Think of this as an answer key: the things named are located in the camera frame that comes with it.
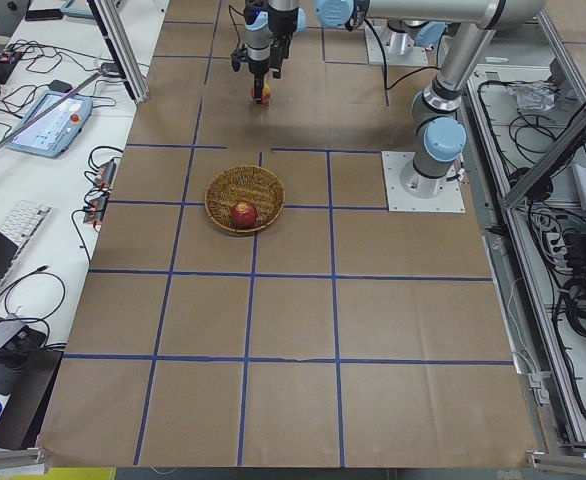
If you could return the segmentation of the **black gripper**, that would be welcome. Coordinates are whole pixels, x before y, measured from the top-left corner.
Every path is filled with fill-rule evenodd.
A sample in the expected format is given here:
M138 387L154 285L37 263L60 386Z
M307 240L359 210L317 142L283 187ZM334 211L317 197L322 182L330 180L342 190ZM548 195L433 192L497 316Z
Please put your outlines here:
M253 101L262 103L262 86L270 70L281 73L282 63L288 58L290 35L275 36L268 27L244 29L244 43L231 53L231 66L238 72L242 64L248 65L253 75Z

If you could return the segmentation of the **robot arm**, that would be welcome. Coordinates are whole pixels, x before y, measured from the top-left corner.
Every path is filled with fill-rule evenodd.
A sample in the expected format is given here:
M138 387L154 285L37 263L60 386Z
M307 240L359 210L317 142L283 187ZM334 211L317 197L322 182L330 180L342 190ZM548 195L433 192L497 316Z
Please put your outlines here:
M305 28L306 14L298 1L246 1L242 11L245 41L231 53L231 65L238 72L243 63L253 75L251 96L256 104L268 101L265 77L281 77L282 64L289 58L293 35Z
M413 100L418 139L413 159L400 174L405 191L417 198L438 196L447 172L464 150L467 134L454 118L462 90L483 52L500 29L536 16L543 1L317 1L316 16L325 26L359 27L371 16L390 20L442 21L460 25L430 85Z

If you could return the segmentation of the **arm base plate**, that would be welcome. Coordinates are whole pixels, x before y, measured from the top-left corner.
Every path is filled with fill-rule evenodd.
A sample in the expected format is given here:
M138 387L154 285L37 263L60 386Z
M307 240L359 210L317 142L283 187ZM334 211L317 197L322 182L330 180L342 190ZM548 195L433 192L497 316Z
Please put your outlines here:
M381 152L388 211L463 214L465 206L454 166L444 177L429 179L415 170L413 157L413 152Z

